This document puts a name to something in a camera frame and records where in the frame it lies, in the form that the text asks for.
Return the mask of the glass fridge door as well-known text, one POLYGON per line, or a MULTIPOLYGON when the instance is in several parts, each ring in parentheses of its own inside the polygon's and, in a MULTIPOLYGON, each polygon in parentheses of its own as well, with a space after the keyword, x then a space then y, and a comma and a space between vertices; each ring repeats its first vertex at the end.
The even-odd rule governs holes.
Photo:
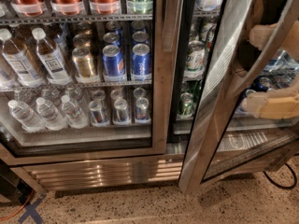
POLYGON ((241 102, 257 77, 268 90, 294 88, 298 77, 299 0, 224 0, 209 32, 200 100, 179 179, 185 192, 230 175, 274 172, 298 150, 298 117, 257 119, 241 102))
POLYGON ((1 29, 25 42, 41 64, 44 83, 39 87, 23 86, 1 52, 1 157, 14 167, 32 168, 48 164, 105 163, 114 160, 142 160, 164 152, 166 118, 169 100, 168 68, 172 62, 166 34, 170 27, 171 0, 153 0, 148 14, 129 10, 127 0, 120 0, 120 9, 112 14, 93 13, 90 0, 82 0, 78 15, 55 12, 51 0, 44 0, 40 16, 27 17, 13 7, 14 0, 1 0, 1 29), (66 85, 51 84, 49 74, 36 55, 36 40, 32 30, 40 27, 55 41, 64 55, 71 81, 66 85), (145 80, 132 75, 132 52, 136 44, 150 49, 151 74, 145 80), (126 79, 106 82, 103 48, 115 45, 121 49, 126 79), (91 51, 100 81, 78 83, 72 51, 83 47, 91 51), (88 119, 81 129, 72 128, 62 110, 64 95, 78 101, 88 119), (22 101, 36 111, 36 99, 51 100, 66 118, 67 126, 59 131, 47 127, 39 132, 26 132, 9 113, 10 100, 22 101), (150 120, 135 120, 135 101, 149 100, 150 120), (131 123, 114 123, 114 102, 123 98, 129 105, 131 123), (107 112, 109 124, 95 127, 91 123, 89 103, 100 101, 107 112))

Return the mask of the stainless steel display fridge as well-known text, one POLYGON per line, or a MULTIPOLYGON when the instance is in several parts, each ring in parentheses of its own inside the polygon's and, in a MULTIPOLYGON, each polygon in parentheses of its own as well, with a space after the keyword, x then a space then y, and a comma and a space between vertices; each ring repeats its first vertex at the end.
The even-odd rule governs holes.
POLYGON ((142 160, 88 162, 79 165, 48 164, 27 168, 6 163, 32 189, 44 193, 50 190, 91 189, 168 180, 177 181, 179 186, 211 50, 207 36, 218 24, 224 0, 171 0, 170 5, 172 10, 166 42, 172 62, 167 71, 169 100, 164 152, 142 160), (188 45, 194 40, 205 46, 204 70, 200 76, 185 77, 188 45), (193 95, 192 115, 188 118, 178 114, 180 95, 184 92, 193 95))

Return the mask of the right lower blue can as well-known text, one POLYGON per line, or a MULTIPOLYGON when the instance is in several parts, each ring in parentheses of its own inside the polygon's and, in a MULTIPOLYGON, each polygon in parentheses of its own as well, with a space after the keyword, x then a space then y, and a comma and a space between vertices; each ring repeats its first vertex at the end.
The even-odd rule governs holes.
POLYGON ((268 91, 273 86, 273 83, 268 77, 257 77, 254 80, 254 90, 268 91))

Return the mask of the left 7up can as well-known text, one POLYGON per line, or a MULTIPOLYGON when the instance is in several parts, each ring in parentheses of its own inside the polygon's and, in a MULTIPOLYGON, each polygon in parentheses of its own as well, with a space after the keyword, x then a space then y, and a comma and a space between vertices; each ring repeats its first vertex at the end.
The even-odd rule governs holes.
POLYGON ((197 77, 203 74, 205 46, 200 41, 192 41, 188 45, 184 76, 197 77))

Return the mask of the right blue pepsi can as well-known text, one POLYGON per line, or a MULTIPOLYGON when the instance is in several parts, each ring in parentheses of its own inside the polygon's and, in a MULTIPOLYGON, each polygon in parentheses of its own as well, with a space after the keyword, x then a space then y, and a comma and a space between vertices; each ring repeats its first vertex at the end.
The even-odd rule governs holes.
POLYGON ((136 44, 132 52, 132 75, 137 80, 145 80, 151 74, 150 47, 146 44, 136 44))

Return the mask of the blue pepsi can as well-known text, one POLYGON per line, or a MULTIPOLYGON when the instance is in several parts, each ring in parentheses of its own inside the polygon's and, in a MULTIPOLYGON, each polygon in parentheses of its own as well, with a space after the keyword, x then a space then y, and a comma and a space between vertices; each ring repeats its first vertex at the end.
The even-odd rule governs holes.
POLYGON ((132 52, 132 75, 137 80, 145 80, 151 74, 150 47, 146 44, 136 44, 132 52))
POLYGON ((124 81, 126 70, 121 49, 115 45, 103 48, 104 79, 106 82, 124 81))

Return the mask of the right red bull can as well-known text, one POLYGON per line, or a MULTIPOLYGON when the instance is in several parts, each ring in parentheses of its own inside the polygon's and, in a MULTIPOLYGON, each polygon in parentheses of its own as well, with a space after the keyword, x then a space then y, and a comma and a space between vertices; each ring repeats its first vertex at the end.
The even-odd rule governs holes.
POLYGON ((135 120, 141 123, 150 120, 150 102, 145 97, 140 97, 135 101, 135 120))

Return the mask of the left blue pepsi can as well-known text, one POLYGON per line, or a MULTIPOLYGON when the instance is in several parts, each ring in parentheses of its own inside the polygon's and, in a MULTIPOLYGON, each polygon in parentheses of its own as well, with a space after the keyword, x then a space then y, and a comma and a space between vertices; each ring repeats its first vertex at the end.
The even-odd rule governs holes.
POLYGON ((104 79, 106 82, 124 81, 126 70, 121 49, 115 45, 103 48, 104 79))

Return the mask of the middle red bull can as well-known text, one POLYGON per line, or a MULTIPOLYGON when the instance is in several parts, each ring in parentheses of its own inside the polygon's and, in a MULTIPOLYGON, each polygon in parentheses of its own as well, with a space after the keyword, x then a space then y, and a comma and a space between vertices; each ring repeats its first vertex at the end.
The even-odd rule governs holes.
POLYGON ((131 123, 131 117, 129 112, 129 105, 123 98, 119 98, 114 102, 114 123, 117 125, 125 125, 131 123))

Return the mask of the water bottle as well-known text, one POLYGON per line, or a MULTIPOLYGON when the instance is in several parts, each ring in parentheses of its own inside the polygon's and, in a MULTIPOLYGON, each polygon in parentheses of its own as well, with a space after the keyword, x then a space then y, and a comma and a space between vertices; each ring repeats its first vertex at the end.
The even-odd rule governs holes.
POLYGON ((10 100, 7 105, 11 116, 26 132, 39 132, 46 128, 44 120, 25 102, 10 100))
POLYGON ((62 110, 72 128, 81 129, 88 125, 88 119, 78 101, 68 95, 62 98, 62 110))
POLYGON ((45 121, 49 130, 59 131, 67 126, 66 118, 51 100, 43 97, 37 98, 36 111, 45 121))

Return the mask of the front right tea bottle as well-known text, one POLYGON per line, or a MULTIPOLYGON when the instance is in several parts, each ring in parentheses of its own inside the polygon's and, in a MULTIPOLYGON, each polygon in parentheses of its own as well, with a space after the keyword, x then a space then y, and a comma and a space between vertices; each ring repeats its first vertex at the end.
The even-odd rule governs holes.
POLYGON ((59 85, 68 84, 71 76, 59 46, 40 27, 33 29, 32 35, 36 40, 36 55, 48 71, 49 82, 59 85))

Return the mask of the middle water bottle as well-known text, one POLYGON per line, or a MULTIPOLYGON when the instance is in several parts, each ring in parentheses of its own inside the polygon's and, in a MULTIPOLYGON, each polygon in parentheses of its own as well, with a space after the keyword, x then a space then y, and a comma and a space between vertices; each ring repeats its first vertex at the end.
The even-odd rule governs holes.
POLYGON ((66 118, 51 100, 43 97, 37 98, 36 111, 45 121, 49 130, 59 131, 67 126, 66 118))

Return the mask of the front left tea bottle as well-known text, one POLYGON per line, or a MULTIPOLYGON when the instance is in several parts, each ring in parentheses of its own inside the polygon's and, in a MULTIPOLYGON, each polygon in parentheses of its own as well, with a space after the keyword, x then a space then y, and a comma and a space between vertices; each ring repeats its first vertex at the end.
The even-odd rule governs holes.
POLYGON ((21 39, 6 29, 0 29, 1 52, 7 63, 26 87, 39 87, 44 83, 41 64, 21 39))

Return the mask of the left water bottle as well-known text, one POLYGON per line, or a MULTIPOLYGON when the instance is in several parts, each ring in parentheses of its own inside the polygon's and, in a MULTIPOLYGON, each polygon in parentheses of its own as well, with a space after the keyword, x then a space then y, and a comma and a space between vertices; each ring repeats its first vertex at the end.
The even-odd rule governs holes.
POLYGON ((25 102, 10 100, 7 105, 11 116, 26 132, 39 132, 46 128, 44 120, 25 102))

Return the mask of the blue tape cross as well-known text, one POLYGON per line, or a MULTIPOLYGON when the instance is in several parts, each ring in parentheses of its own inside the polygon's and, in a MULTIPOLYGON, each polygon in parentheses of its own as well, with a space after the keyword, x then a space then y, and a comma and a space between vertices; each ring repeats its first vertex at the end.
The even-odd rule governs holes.
POLYGON ((18 219, 19 224, 24 224, 24 221, 30 217, 34 224, 43 224, 44 220, 41 217, 41 215, 38 214, 36 209, 38 206, 42 203, 42 201, 46 198, 45 194, 40 195, 35 201, 32 203, 29 203, 25 206, 25 212, 22 214, 22 216, 18 219))

